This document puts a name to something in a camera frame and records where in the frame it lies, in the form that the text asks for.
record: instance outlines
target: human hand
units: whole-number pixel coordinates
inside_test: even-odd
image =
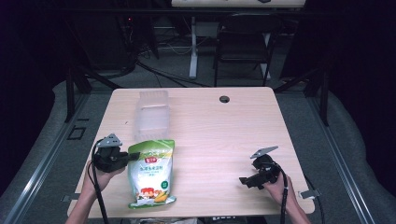
[[[110,182],[110,179],[113,178],[113,176],[122,173],[124,170],[125,167],[111,173],[105,173],[96,169],[96,178],[100,190],[104,190]],[[87,223],[88,214],[90,213],[93,202],[96,200],[95,187],[90,179],[90,176],[93,180],[91,161],[88,161],[85,166],[85,175],[81,193],[78,197],[75,207],[70,213],[69,218],[66,220],[66,224]]]
[[[298,223],[298,224],[309,224],[311,223],[309,221],[309,218],[306,216],[304,210],[300,207],[300,205],[297,202],[296,195],[294,193],[294,188],[291,183],[291,178],[286,175],[288,179],[288,198],[286,201],[286,211],[290,216],[291,222]],[[277,178],[277,181],[272,184],[270,182],[264,183],[263,184],[264,188],[268,190],[268,192],[271,194],[271,197],[279,204],[282,204],[283,200],[283,192],[285,189],[284,185],[284,178],[282,174],[279,174],[279,177]]]
[[[289,198],[292,198],[294,195],[294,189],[293,189],[293,185],[291,183],[291,179],[288,175],[286,175],[287,179],[288,179],[288,200]],[[283,180],[283,175],[281,173],[279,173],[279,177],[277,178],[277,181],[273,184],[270,182],[266,182],[263,184],[264,188],[268,190],[268,192],[271,194],[271,197],[279,204],[282,204],[282,200],[283,200],[283,192],[285,189],[285,185],[284,185],[284,180]]]
[[[110,179],[113,178],[115,175],[122,173],[124,170],[125,170],[125,167],[122,167],[119,170],[113,171],[111,173],[105,173],[103,171],[96,169],[95,170],[96,178],[97,178],[100,190],[101,191],[104,190],[106,188],[106,186],[108,185],[108,183],[110,182]],[[92,161],[88,161],[85,166],[85,176],[84,176],[84,182],[82,185],[82,191],[86,190],[89,192],[95,192],[95,188],[93,186],[93,183],[92,183],[90,177],[93,180]]]

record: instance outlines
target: green and white bag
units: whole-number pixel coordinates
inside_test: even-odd
[[[130,208],[172,203],[172,155],[174,140],[149,140],[130,146],[128,153],[140,152],[137,161],[128,163],[128,178],[136,202]]]

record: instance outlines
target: black curtain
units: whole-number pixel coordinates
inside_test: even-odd
[[[0,3],[0,170],[3,194],[19,171],[46,123],[54,103],[52,88],[65,80],[71,45],[60,42],[51,29],[62,29],[46,16],[38,1]]]
[[[396,196],[396,16],[385,1],[313,1],[304,10],[345,12],[341,23],[301,21],[285,61],[282,77],[298,77],[316,68],[339,31],[343,46],[330,71],[330,91],[358,125],[366,160],[378,181]]]

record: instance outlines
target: black chair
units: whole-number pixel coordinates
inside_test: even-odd
[[[218,85],[218,67],[221,63],[266,63],[262,85],[268,76],[275,40],[283,28],[276,15],[236,13],[221,19],[218,27],[217,46],[213,68],[215,87]],[[269,34],[265,44],[264,34]]]

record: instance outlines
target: clear plastic box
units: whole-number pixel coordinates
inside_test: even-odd
[[[141,91],[135,115],[136,142],[168,138],[170,112],[167,91]]]

